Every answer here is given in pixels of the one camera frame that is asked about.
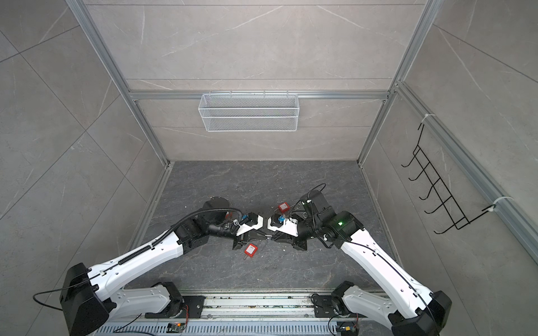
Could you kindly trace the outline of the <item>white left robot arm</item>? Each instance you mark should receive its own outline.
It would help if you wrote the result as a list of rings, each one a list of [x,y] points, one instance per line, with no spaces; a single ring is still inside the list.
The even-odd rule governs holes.
[[[68,269],[60,291],[61,310],[70,335],[89,335],[106,322],[130,315],[153,319],[188,312],[182,294],[170,281],[151,288],[124,291],[124,286],[148,271],[207,243],[211,236],[235,239],[263,228],[262,216],[213,197],[145,245],[105,263]]]

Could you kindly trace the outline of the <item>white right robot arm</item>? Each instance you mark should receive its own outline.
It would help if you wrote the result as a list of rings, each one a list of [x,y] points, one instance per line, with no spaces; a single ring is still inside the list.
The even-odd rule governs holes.
[[[359,219],[348,211],[335,212],[320,190],[309,191],[290,210],[273,214],[267,225],[274,239],[284,238],[295,249],[305,251],[310,239],[318,239],[328,249],[339,249],[384,290],[385,295],[379,296],[344,281],[331,294],[338,315],[370,318],[393,335],[439,335],[445,327],[451,299],[410,276]]]

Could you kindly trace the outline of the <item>small red padlock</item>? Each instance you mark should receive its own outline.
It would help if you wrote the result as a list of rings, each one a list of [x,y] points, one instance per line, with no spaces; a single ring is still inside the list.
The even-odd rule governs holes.
[[[283,202],[277,207],[277,210],[280,214],[286,214],[291,209],[290,205],[287,202]]]

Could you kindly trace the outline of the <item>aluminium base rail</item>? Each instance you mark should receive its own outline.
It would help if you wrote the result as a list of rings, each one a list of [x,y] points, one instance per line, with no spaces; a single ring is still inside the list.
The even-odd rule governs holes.
[[[331,291],[186,291],[189,312],[167,319],[133,316],[108,322],[96,335],[391,335],[360,314],[339,316]]]

